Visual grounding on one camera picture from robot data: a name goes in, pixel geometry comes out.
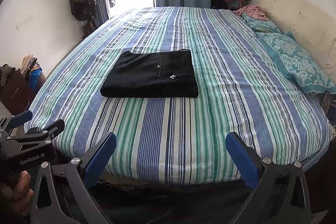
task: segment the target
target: finger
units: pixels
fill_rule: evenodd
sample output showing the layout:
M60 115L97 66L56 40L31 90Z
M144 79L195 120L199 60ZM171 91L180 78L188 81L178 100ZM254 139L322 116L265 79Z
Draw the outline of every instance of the finger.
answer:
M0 183L0 191L5 196L5 198L12 199L14 196L12 188L7 184Z
M27 195L27 193L29 192L30 180L31 177L27 171L22 171L20 173L19 181L17 185L15 185L15 187L13 188L13 198L15 200L21 199Z
M26 196L24 196L20 200L14 201L11 204L13 210L21 215L27 214L29 212L27 208L30 207L31 205L33 194L34 194L33 190L29 189L28 194L26 194Z

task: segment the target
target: cream headboard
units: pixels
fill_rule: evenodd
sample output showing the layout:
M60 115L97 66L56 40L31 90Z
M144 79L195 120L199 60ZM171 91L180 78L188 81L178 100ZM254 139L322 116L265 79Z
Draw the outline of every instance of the cream headboard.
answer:
M284 33L294 34L336 83L336 20L306 0L260 0L259 5Z

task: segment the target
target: bedsheet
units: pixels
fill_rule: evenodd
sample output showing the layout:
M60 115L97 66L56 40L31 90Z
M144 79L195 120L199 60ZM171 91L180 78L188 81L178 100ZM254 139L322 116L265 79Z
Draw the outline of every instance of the bedsheet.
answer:
M199 96L105 98L100 87L122 52L191 50ZM43 127L61 118L54 145L81 156L112 131L105 170L168 184L235 180L225 148L236 131L261 157L305 168L327 150L329 125L317 101L283 77L255 33L228 10L133 9L105 22L48 77L31 104Z

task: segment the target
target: floral pillowcase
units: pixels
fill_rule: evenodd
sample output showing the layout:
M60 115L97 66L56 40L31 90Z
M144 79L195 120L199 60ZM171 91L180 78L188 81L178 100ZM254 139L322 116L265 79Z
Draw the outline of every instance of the floral pillowcase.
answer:
M280 28L271 20L263 21L260 19L255 19L247 15L246 13L241 15L247 22L247 25L251 27L254 32L275 32L282 33Z
M336 93L334 82L310 54L289 36L280 33L256 33L281 73L305 93Z

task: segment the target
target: silver bolt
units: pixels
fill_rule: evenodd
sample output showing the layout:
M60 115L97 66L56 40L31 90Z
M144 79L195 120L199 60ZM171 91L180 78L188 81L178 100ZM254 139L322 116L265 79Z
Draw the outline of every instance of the silver bolt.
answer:
M272 160L268 157L265 157L262 159L262 162L265 163L265 164L270 164L272 162Z
M72 160L71 160L71 163L72 164L77 164L77 163L79 163L80 162L80 158L73 158Z
M45 162L43 162L43 163L41 164L41 167L42 167L42 168L46 168L48 165L49 165L49 163L45 161Z
M298 168L300 168L300 167L301 167L301 163L300 163L300 162L298 162L298 161L295 161L295 162L294 162L294 165L295 165L295 167L298 167Z

